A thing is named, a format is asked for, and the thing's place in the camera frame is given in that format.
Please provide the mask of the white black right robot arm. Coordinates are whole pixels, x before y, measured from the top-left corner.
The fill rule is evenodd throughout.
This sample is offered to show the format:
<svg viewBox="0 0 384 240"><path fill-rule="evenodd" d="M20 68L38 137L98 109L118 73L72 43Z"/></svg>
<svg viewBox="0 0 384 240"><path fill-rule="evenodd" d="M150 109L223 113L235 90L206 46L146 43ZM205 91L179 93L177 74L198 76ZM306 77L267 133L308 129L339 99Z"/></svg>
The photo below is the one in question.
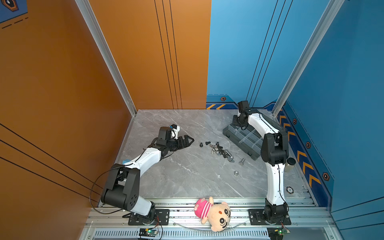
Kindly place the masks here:
<svg viewBox="0 0 384 240"><path fill-rule="evenodd" d="M234 115L233 125L244 129L252 126L261 135L261 157L266 163L268 177L264 219L269 224L283 224L289 211L284 197L284 170L289 158L287 132L274 120L256 111Z"/></svg>

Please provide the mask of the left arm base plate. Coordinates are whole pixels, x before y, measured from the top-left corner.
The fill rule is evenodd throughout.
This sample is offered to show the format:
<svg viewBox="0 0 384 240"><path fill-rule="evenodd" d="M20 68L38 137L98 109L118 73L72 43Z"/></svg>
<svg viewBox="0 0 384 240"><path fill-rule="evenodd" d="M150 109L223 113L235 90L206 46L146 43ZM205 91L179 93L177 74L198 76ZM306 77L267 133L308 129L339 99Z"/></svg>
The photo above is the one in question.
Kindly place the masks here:
<svg viewBox="0 0 384 240"><path fill-rule="evenodd" d="M139 214L130 214L128 225L129 226L154 226L156 224L161 224L162 226L167 226L170 219L170 210L169 209L155 209L155 211L147 216L142 216Z"/></svg>

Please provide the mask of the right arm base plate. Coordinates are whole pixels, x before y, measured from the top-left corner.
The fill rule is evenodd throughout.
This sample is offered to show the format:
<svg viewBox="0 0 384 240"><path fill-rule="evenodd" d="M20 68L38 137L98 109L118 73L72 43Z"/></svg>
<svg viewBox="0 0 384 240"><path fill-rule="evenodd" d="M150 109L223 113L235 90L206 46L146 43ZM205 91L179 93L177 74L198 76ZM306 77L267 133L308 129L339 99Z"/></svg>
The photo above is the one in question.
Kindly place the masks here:
<svg viewBox="0 0 384 240"><path fill-rule="evenodd" d="M281 224L289 226L292 224L287 211L267 214L265 209L249 209L248 214L252 226L278 226Z"/></svg>

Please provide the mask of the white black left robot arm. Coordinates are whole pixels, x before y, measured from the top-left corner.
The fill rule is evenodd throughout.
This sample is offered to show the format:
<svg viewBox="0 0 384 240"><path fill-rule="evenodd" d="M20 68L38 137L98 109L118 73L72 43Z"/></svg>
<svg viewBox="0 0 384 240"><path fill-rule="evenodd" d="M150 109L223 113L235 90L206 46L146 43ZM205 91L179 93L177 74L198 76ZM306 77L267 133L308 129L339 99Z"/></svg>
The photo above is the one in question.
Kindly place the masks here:
<svg viewBox="0 0 384 240"><path fill-rule="evenodd" d="M195 140L188 136L155 138L134 160L125 165L114 164L108 171L101 202L129 211L150 222L155 220L155 203L140 196L141 176L153 165L169 156L169 152L188 148Z"/></svg>

